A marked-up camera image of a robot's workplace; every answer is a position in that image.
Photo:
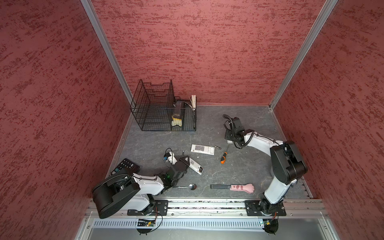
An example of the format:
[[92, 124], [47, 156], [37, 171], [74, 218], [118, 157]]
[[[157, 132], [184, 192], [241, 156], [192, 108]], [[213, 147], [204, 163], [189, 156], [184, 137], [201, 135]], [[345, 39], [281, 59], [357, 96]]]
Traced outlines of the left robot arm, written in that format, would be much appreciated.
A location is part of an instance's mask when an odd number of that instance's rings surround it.
[[109, 218], [121, 209], [151, 213], [156, 206], [154, 196], [174, 188], [190, 164], [190, 158], [185, 156], [171, 164], [165, 174], [153, 177], [138, 175], [129, 168], [119, 170], [92, 190], [99, 218]]

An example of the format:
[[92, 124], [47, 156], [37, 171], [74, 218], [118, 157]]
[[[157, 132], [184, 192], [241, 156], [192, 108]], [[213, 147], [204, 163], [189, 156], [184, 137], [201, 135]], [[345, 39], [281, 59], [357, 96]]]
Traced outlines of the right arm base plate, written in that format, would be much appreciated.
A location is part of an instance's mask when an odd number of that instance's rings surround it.
[[266, 199], [247, 200], [245, 209], [249, 217], [285, 217], [287, 215], [283, 201], [271, 204]]

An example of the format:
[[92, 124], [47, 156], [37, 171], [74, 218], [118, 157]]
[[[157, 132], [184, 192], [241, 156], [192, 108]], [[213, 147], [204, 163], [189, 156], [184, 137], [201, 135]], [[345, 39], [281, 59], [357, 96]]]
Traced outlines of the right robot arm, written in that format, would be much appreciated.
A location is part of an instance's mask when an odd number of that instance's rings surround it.
[[273, 180], [263, 192], [256, 209], [264, 216], [276, 214], [282, 209], [284, 196], [290, 187], [308, 172], [299, 148], [292, 141], [278, 141], [246, 130], [237, 117], [223, 115], [223, 118], [226, 119], [225, 140], [228, 144], [237, 149], [252, 147], [271, 157]]

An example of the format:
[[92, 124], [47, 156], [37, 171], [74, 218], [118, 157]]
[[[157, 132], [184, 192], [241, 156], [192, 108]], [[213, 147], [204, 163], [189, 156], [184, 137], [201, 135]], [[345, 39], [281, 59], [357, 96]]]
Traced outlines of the orange black screwdriver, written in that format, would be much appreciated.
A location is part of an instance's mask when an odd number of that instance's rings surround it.
[[226, 148], [226, 150], [224, 151], [224, 153], [223, 153], [223, 155], [222, 155], [222, 157], [221, 157], [221, 159], [220, 159], [220, 163], [221, 163], [221, 164], [224, 164], [224, 163], [226, 162], [227, 154], [228, 154], [228, 150], [229, 150], [230, 146], [231, 146], [231, 145], [228, 145], [227, 148]]

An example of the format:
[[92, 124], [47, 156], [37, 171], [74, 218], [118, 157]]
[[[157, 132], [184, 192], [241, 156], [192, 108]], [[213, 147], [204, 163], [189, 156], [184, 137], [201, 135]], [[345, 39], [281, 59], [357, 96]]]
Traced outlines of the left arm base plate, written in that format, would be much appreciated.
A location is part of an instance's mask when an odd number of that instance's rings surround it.
[[137, 210], [128, 210], [127, 215], [128, 216], [166, 216], [168, 212], [168, 200], [155, 200], [154, 202], [150, 203], [144, 210], [137, 211]]

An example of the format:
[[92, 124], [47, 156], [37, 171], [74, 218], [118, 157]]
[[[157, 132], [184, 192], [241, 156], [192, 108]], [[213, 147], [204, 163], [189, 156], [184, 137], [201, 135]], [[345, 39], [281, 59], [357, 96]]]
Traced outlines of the long white remote control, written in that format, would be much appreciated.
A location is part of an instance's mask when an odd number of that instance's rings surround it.
[[192, 144], [191, 152], [213, 156], [215, 154], [215, 148], [209, 147], [209, 146]]

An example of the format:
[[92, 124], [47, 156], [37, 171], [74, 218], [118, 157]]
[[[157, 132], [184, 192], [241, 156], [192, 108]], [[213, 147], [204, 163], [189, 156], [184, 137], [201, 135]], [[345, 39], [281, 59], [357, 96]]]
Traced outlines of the small white AC remote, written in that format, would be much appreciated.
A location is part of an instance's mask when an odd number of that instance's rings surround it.
[[191, 168], [197, 174], [202, 175], [204, 168], [199, 163], [194, 161], [192, 158], [189, 157], [188, 159], [189, 159], [189, 168]]

